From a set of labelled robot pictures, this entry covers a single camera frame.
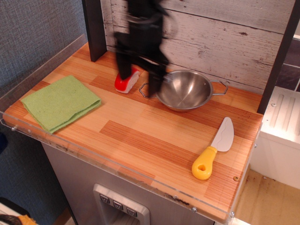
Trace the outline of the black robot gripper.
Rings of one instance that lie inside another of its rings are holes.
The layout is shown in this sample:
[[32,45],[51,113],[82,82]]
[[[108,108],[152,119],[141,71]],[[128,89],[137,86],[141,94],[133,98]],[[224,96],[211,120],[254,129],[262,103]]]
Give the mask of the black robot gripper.
[[160,50],[167,12],[158,0],[128,0],[129,33],[115,32],[116,62],[122,80],[132,74],[132,64],[149,72],[148,97],[160,91],[168,59]]

